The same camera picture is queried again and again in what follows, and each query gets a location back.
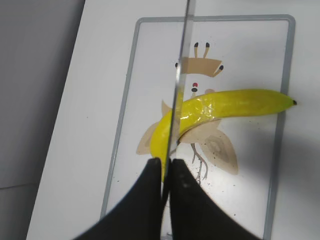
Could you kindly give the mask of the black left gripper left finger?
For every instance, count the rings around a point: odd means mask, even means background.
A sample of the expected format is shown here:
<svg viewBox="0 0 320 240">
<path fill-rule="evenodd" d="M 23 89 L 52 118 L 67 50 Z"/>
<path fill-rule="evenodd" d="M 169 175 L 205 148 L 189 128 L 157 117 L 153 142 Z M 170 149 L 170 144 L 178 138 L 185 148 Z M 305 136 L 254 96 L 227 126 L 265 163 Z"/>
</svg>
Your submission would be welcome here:
<svg viewBox="0 0 320 240">
<path fill-rule="evenodd" d="M 160 240 L 165 202 L 162 163 L 147 161 L 142 173 L 117 205 L 77 240 Z"/>
</svg>

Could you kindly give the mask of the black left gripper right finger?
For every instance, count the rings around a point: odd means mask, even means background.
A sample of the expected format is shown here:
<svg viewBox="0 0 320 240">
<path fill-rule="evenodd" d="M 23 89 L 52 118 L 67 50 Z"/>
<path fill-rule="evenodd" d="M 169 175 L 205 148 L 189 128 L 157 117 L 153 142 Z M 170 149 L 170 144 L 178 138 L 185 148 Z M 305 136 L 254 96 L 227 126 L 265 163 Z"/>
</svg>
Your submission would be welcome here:
<svg viewBox="0 0 320 240">
<path fill-rule="evenodd" d="M 170 217 L 174 240 L 257 240 L 203 191 L 182 159 L 170 166 Z"/>
</svg>

